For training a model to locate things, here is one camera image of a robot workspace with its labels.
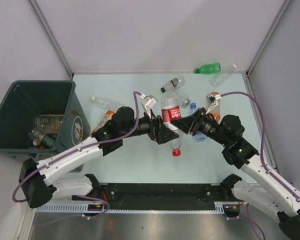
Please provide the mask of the clear Nongfu bottle red label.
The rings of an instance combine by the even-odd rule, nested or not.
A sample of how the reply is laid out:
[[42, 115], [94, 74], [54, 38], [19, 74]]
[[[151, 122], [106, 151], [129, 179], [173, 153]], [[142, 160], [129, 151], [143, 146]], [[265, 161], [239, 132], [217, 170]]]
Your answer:
[[181, 118], [180, 101], [178, 96], [172, 91], [166, 91], [161, 98], [161, 116], [164, 125], [178, 134], [178, 138], [170, 142], [172, 155], [179, 157], [181, 155], [182, 131], [174, 126], [171, 121]]

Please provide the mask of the yellow tea bottle blue label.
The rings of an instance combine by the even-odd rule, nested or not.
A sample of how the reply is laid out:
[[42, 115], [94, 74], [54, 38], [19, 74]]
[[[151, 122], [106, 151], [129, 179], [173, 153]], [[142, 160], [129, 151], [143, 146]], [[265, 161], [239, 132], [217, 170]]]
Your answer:
[[38, 147], [38, 146], [39, 146], [38, 143], [35, 142], [35, 141], [33, 141], [32, 143], [33, 143], [33, 145], [34, 145], [35, 147]]

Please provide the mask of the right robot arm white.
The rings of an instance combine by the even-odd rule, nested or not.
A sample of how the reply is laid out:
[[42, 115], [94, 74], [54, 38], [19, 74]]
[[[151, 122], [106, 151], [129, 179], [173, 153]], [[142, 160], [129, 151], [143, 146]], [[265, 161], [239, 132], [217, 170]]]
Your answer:
[[291, 240], [300, 240], [300, 191], [264, 161], [262, 153], [243, 138], [245, 128], [240, 118], [228, 114], [220, 123], [203, 110], [175, 119], [171, 124], [185, 134], [203, 133], [223, 146], [226, 162], [253, 178], [264, 190], [253, 189], [238, 176], [226, 178], [221, 196], [232, 201], [243, 200], [278, 223]]

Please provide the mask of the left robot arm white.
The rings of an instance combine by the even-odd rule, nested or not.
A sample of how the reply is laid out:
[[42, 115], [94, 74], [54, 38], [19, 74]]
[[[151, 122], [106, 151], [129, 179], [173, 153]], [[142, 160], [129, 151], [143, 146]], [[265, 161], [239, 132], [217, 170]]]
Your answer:
[[132, 108], [124, 106], [102, 128], [74, 147], [39, 161], [31, 157], [25, 160], [18, 187], [31, 209], [41, 207], [57, 197], [78, 196], [82, 199], [86, 196], [95, 200], [100, 196], [101, 188], [92, 174], [78, 179], [64, 179], [63, 175], [116, 151], [123, 146], [125, 138], [141, 135], [148, 135], [159, 145], [180, 137], [164, 124], [161, 116], [151, 113], [138, 118]]

